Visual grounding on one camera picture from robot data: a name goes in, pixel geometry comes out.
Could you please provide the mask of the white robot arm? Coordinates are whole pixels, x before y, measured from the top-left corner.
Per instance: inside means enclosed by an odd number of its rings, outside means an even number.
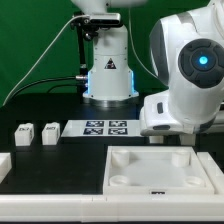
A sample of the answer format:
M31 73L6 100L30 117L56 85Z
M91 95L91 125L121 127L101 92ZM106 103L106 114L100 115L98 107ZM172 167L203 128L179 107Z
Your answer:
M71 0L84 14L85 36L94 40L94 64L87 73L87 102L111 106L138 96L127 64L127 29L109 7L147 0ZM166 91L144 99L140 133L196 134L224 127L224 0L158 20L150 33L155 77Z

